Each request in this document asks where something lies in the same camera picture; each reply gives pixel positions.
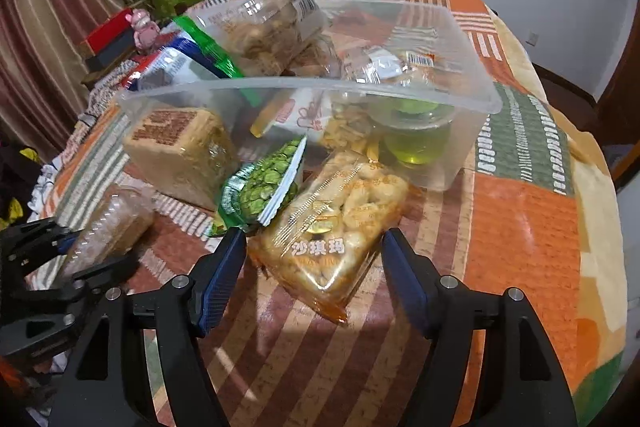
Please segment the clear wafer cracker pack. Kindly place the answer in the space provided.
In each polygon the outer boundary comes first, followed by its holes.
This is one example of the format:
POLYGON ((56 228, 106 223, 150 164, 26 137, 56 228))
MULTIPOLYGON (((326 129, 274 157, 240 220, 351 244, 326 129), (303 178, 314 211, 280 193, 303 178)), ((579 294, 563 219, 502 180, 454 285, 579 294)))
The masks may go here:
POLYGON ((68 251, 55 285, 109 257, 127 254, 153 224, 154 216, 153 192, 149 188, 113 188, 96 206, 68 251))

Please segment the brown rice cake block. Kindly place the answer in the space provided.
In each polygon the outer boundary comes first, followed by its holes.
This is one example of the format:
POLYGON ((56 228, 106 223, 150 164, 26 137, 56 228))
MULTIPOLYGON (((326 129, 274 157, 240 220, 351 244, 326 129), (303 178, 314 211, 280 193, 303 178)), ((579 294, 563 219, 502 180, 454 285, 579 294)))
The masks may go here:
POLYGON ((208 210, 217 208, 222 184, 240 167, 224 122, 207 108, 153 109, 122 145, 157 191, 208 210))

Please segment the orange puffed snack bag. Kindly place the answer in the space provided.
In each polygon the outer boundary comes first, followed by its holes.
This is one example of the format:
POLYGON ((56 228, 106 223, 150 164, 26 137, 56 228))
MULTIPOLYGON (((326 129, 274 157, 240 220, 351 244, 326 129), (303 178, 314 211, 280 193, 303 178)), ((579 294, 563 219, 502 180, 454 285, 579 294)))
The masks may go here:
POLYGON ((352 150, 332 153, 292 202, 248 242, 250 259, 293 297, 335 324, 398 225, 410 184, 352 150))

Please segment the green pea snack bag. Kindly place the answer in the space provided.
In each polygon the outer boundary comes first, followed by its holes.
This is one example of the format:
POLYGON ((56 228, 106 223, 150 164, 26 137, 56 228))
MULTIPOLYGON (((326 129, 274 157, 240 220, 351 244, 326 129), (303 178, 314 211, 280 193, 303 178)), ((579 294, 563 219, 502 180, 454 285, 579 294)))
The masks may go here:
POLYGON ((223 236, 231 228, 250 233, 269 225, 299 190, 306 145, 307 138, 290 140, 232 174, 222 186, 208 235, 223 236))

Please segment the green jelly cup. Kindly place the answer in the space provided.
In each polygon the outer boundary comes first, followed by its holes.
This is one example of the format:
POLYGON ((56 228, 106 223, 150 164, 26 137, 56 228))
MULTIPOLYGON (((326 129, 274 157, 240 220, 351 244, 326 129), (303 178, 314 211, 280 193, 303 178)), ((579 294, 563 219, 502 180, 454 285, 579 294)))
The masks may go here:
POLYGON ((408 98, 380 98, 369 103, 368 114, 381 129, 386 150, 401 164, 422 167, 444 153, 457 109, 408 98))

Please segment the blue white snack bag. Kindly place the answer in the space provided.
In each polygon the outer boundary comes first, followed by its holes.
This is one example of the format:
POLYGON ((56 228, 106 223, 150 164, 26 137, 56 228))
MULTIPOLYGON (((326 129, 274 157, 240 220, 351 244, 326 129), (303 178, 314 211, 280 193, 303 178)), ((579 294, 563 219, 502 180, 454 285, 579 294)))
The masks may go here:
POLYGON ((144 91, 199 81, 226 79, 214 61, 185 33, 146 58, 122 80, 129 91, 144 91))

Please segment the clear green-edged biscuit bag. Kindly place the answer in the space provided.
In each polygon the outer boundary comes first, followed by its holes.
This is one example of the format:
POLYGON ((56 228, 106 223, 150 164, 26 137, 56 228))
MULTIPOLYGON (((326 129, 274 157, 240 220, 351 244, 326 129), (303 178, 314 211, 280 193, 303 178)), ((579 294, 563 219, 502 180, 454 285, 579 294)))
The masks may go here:
POLYGON ((174 22, 230 78, 282 75, 326 28, 314 0, 230 0, 174 22))

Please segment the patchwork bed blanket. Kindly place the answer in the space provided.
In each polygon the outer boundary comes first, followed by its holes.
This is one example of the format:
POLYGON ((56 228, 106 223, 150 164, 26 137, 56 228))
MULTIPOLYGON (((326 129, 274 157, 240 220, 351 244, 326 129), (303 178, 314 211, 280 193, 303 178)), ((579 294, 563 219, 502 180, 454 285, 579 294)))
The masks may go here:
MULTIPOLYGON (((503 108, 447 192, 411 193, 401 230, 471 288, 525 291, 587 425, 616 386, 627 321, 620 217, 600 147, 548 103, 525 50, 483 0, 406 1, 451 10, 503 108)), ((231 424, 395 425, 427 343, 393 303, 381 265, 348 311, 337 326, 248 268, 201 344, 231 424)))

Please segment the red box on side table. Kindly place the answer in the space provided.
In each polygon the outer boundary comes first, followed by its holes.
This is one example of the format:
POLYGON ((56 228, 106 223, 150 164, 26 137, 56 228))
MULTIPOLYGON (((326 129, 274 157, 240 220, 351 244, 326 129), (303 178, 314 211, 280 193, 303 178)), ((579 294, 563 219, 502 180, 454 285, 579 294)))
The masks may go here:
POLYGON ((130 25, 132 9, 123 9, 81 41, 77 51, 89 72, 101 72, 125 52, 134 49, 134 31, 130 25))

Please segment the pink plush toy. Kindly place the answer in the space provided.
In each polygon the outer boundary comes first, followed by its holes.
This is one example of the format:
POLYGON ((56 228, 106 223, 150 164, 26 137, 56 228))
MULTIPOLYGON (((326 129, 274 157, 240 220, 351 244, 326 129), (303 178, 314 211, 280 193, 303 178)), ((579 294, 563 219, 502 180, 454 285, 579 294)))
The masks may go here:
POLYGON ((155 49, 155 41, 160 35, 160 26, 152 20, 145 9, 133 9, 125 15, 134 32, 134 45, 141 54, 149 54, 155 49))

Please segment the clear plastic storage bin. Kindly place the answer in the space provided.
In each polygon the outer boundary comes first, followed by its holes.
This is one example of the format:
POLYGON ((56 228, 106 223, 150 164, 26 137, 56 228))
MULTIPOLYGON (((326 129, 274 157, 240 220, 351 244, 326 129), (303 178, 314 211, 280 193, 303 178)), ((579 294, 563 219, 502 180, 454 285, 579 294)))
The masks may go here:
POLYGON ((443 6, 383 0, 322 0, 329 26, 310 52, 316 61, 293 76, 209 80, 126 91, 118 105, 130 119, 155 107, 201 107, 218 113, 252 160, 296 136, 307 138, 305 161, 317 164, 334 150, 356 150, 396 170, 418 187, 446 191, 472 152, 485 121, 502 100, 454 14, 443 6), (342 60, 355 48, 433 53, 429 83, 410 86, 342 78, 342 60), (380 98, 447 104, 457 109, 444 153, 430 165, 401 164, 384 146, 368 114, 380 98))

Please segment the striped curtain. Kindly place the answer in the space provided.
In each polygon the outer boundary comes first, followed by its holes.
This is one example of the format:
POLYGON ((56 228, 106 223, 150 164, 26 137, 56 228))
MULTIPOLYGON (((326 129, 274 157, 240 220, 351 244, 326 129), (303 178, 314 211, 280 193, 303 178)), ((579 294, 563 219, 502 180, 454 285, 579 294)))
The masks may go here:
POLYGON ((50 159, 63 150, 88 94, 78 46, 120 0, 1 0, 1 129, 50 159))

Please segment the wooden door frame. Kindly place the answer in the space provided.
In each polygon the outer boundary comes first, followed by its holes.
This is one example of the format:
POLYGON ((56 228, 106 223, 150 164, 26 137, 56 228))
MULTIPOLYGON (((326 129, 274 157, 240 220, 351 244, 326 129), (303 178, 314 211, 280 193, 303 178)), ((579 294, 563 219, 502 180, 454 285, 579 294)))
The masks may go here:
POLYGON ((596 139, 602 147, 620 145, 626 154, 610 168, 619 190, 639 172, 639 7, 623 54, 596 106, 596 139))

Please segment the wall socket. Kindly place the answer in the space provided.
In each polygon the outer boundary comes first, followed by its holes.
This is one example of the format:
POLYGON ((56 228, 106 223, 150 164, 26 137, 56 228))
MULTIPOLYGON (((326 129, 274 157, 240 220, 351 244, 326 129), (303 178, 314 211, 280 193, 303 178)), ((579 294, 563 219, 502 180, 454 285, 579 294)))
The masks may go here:
POLYGON ((539 36, 537 34, 535 34, 534 32, 530 32, 528 34, 528 37, 526 39, 526 42, 530 45, 530 46, 536 46, 537 42, 538 42, 538 38, 539 36))

